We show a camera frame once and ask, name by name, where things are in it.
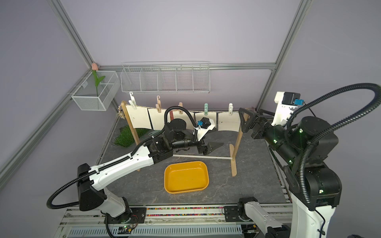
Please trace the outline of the green clothespin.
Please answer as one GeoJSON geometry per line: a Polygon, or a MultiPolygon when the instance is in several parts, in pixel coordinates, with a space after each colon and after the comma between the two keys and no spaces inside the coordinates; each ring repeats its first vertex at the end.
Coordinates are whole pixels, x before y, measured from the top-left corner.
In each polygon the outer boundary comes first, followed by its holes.
{"type": "Polygon", "coordinates": [[[208,104],[207,103],[204,104],[204,111],[203,112],[204,112],[205,116],[208,115],[208,104]]]}

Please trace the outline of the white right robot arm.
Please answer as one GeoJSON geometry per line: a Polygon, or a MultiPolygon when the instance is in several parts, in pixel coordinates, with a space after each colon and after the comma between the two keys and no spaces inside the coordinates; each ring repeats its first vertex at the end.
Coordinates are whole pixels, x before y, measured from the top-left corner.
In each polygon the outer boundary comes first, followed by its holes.
{"type": "Polygon", "coordinates": [[[325,159],[338,144],[329,123],[318,117],[304,117],[289,128],[271,125],[267,117],[240,109],[241,130],[252,138],[264,139],[272,156],[281,157],[292,200],[292,222],[287,226],[254,197],[244,197],[237,206],[224,207],[226,220],[253,222],[267,238],[322,238],[339,205],[342,183],[325,159]]]}

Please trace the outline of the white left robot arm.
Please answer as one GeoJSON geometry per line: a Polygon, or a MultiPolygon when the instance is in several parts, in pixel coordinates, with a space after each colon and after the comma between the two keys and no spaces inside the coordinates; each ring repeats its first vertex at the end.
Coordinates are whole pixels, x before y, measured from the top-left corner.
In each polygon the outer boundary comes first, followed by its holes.
{"type": "Polygon", "coordinates": [[[107,189],[112,182],[138,169],[148,167],[171,158],[174,149],[196,147],[199,153],[207,154],[222,146],[219,142],[205,145],[203,140],[191,139],[169,141],[163,136],[151,137],[141,142],[132,152],[105,164],[90,166],[82,164],[77,169],[76,183],[80,211],[98,209],[106,215],[106,222],[127,222],[134,215],[125,197],[107,189]]]}

